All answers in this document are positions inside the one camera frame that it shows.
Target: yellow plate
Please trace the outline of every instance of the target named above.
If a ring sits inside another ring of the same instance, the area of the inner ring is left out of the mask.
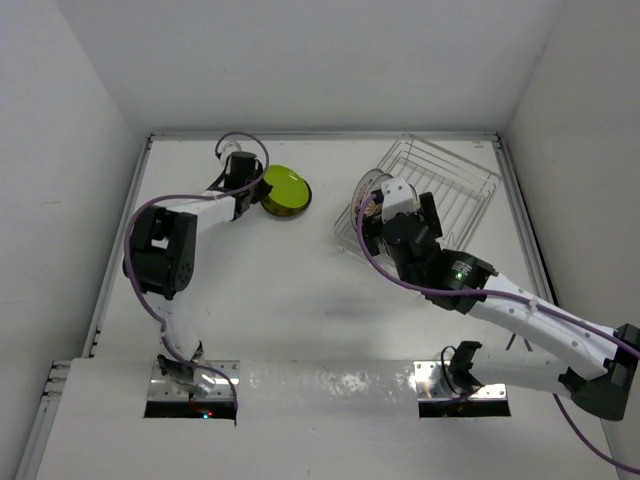
[[[263,198],[261,203],[267,212],[273,215],[276,215],[277,217],[292,217],[294,215],[297,215],[298,213],[304,212],[309,206],[309,204],[311,203],[312,197],[313,197],[313,194],[311,193],[311,187],[309,187],[309,201],[302,208],[286,208],[286,207],[283,207],[282,205],[278,205],[269,197]]]
[[[295,211],[309,204],[311,190],[307,182],[290,168],[270,165],[264,179],[273,187],[268,197],[271,202]]]

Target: metal bracket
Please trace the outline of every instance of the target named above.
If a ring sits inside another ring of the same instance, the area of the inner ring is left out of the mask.
[[[224,373],[233,386],[240,383],[240,362],[237,360],[201,360]],[[145,418],[235,419],[233,394],[229,383],[215,375],[208,379],[211,386],[206,396],[189,398],[191,386],[181,385],[168,375],[162,375],[157,360],[147,392]]]
[[[485,385],[466,400],[458,400],[460,395],[444,381],[440,361],[416,361],[413,367],[421,418],[511,416],[504,384]]]
[[[49,377],[42,392],[40,407],[31,427],[27,445],[22,453],[22,460],[16,474],[17,480],[32,480],[38,474],[70,368],[70,361],[55,361],[51,365]]]

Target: green plate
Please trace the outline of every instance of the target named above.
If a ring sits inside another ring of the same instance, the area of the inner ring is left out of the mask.
[[[304,178],[283,165],[270,165],[264,176],[273,186],[269,200],[280,207],[300,211],[309,205],[311,190]]]

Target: white table surface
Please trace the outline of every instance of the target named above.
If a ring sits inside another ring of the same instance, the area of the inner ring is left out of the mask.
[[[337,247],[335,220],[391,143],[267,141],[272,163],[311,185],[308,211],[282,221],[254,206],[198,240],[193,318],[207,357],[241,360],[237,428],[142,418],[158,327],[118,269],[95,358],[73,363],[38,478],[175,478],[185,469],[204,478],[617,478],[547,394],[510,388],[509,418],[418,419],[411,360],[462,340],[505,345],[509,334],[430,305]],[[498,169],[489,142],[438,143]],[[213,145],[154,142],[137,204],[205,188],[218,173]],[[467,250],[531,288],[502,186]],[[329,400],[319,400],[327,388]],[[608,452],[599,420],[570,410]]]

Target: cable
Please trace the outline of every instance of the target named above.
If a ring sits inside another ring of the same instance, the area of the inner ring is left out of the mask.
[[[252,189],[253,187],[258,185],[258,183],[260,183],[262,181],[262,179],[264,178],[264,175],[265,175],[265,173],[267,171],[267,168],[269,168],[269,151],[267,150],[267,147],[264,145],[264,143],[262,143],[262,141],[259,138],[255,137],[254,135],[251,135],[250,133],[239,132],[239,131],[233,131],[233,132],[225,133],[222,137],[220,137],[220,139],[218,140],[218,143],[216,143],[214,152],[216,153],[216,155],[218,155],[218,148],[220,147],[220,144],[226,138],[228,138],[228,137],[230,137],[232,135],[241,135],[241,136],[250,138],[251,140],[256,142],[260,146],[260,148],[262,148],[262,151],[264,152],[264,155],[265,155],[265,160],[264,160],[262,173],[256,179],[254,179],[252,182],[248,183],[244,187],[238,188],[236,190],[232,190],[230,192],[221,193],[220,195],[216,195],[216,196],[191,195],[191,194],[161,195],[159,197],[152,198],[151,200],[143,203],[140,206],[140,208],[138,208],[133,213],[133,215],[131,215],[131,218],[129,219],[129,223],[127,223],[127,228],[125,229],[125,233],[124,233],[124,267],[125,267],[125,270],[127,272],[127,277],[129,278],[129,282],[131,282],[131,287],[133,288],[133,293],[138,298],[138,301],[142,305],[142,308],[144,308],[146,310],[146,312],[154,320],[156,320],[158,323],[160,323],[160,338],[161,338],[161,341],[162,341],[162,345],[167,350],[167,352],[169,352],[169,354],[177,362],[183,364],[184,366],[186,366],[188,368],[191,368],[191,369],[199,368],[199,369],[202,369],[202,370],[206,370],[206,371],[209,371],[209,372],[213,373],[214,375],[217,375],[217,376],[222,377],[223,379],[225,379],[229,383],[229,387],[231,388],[231,393],[233,394],[233,406],[234,406],[234,410],[237,412],[238,411],[238,395],[237,395],[237,392],[236,392],[236,388],[233,385],[233,382],[231,382],[231,379],[229,377],[227,377],[223,372],[221,372],[220,370],[218,370],[216,368],[213,368],[213,367],[211,367],[209,365],[200,364],[200,363],[197,363],[197,362],[192,362],[191,360],[183,357],[174,348],[174,346],[171,344],[171,341],[170,341],[169,337],[167,336],[167,321],[166,321],[166,319],[162,318],[160,315],[158,315],[153,310],[153,307],[151,307],[151,305],[149,305],[149,302],[147,302],[146,298],[144,297],[144,293],[142,292],[142,289],[140,287],[140,283],[138,282],[138,279],[135,276],[135,273],[134,273],[134,270],[133,270],[133,261],[132,261],[132,258],[131,258],[131,234],[133,233],[133,228],[134,228],[138,218],[140,218],[140,215],[142,214],[142,212],[144,212],[147,208],[151,207],[152,205],[155,205],[155,204],[160,203],[160,202],[164,202],[166,200],[207,200],[207,201],[221,200],[221,199],[226,198],[226,197],[230,197],[230,196],[242,193],[242,192],[246,192],[247,190]]]
[[[446,382],[447,387],[449,387],[449,389],[453,393],[458,395],[458,398],[460,398],[462,396],[462,394],[460,392],[456,391],[455,388],[453,388],[453,384],[451,383],[451,380],[449,380],[449,372],[447,372],[447,368],[445,367],[445,364],[444,364],[444,352],[446,352],[449,349],[453,350],[453,354],[454,355],[457,352],[456,347],[454,347],[453,345],[447,345],[446,347],[444,347],[440,351],[440,370],[442,370],[442,377],[444,378],[444,381]]]
[[[358,220],[357,220],[358,228],[356,229],[356,233],[358,235],[358,243],[360,244],[360,248],[362,249],[362,253],[364,254],[365,258],[371,264],[371,266],[384,278],[386,278],[392,283],[395,283],[400,287],[406,288],[408,290],[414,290],[416,292],[422,293],[423,295],[429,295],[431,297],[475,297],[475,296],[486,295],[486,296],[492,296],[492,297],[506,298],[518,303],[525,304],[525,305],[529,304],[529,299],[527,299],[526,297],[521,297],[520,295],[516,295],[508,292],[501,292],[499,290],[458,290],[458,291],[440,290],[436,288],[419,287],[418,285],[413,285],[411,283],[405,282],[403,280],[400,280],[392,276],[384,268],[382,268],[382,266],[380,266],[380,264],[375,260],[375,258],[373,258],[373,255],[371,255],[371,253],[369,252],[369,249],[367,248],[367,244],[364,241],[364,235],[363,235],[364,212],[366,211],[369,204],[373,202],[373,199],[374,199],[374,195],[369,195],[369,197],[367,197],[362,202],[362,205],[360,206],[360,211],[358,212]],[[618,347],[622,348],[626,352],[630,353],[637,359],[640,359],[640,351],[636,350],[630,345],[627,345],[622,340],[614,337],[613,335],[609,335],[607,333],[601,332],[600,330],[592,327],[591,325],[583,324],[578,320],[571,318],[569,315],[562,312],[558,312],[552,308],[547,307],[546,305],[538,304],[538,310],[548,315],[551,315],[552,317],[555,317],[559,320],[566,321],[572,325],[575,325],[579,328],[587,330],[593,333],[594,335],[598,335],[599,337],[605,338],[610,342],[614,343],[615,345],[617,345]],[[509,350],[511,348],[511,345],[513,345],[514,339],[515,339],[515,335],[513,335],[512,338],[509,340],[509,344],[507,345],[507,350]],[[524,340],[524,342],[525,342],[525,346],[527,347],[527,350],[530,352],[533,351],[531,344],[526,339]],[[598,450],[598,448],[595,445],[593,445],[588,438],[584,436],[584,434],[580,431],[580,429],[575,424],[573,419],[569,416],[569,413],[565,409],[560,398],[556,394],[553,394],[553,398],[556,401],[558,408],[562,413],[562,416],[567,420],[573,432],[578,436],[578,438],[582,441],[582,443],[584,443],[587,446],[587,448],[589,448],[589,450],[591,450],[593,453],[595,453],[598,457],[600,457],[605,462],[615,466],[616,468],[619,468],[620,470],[624,470],[626,472],[630,472],[635,475],[640,475],[640,468],[635,468],[635,467],[626,465],[612,457],[609,457],[608,455]]]

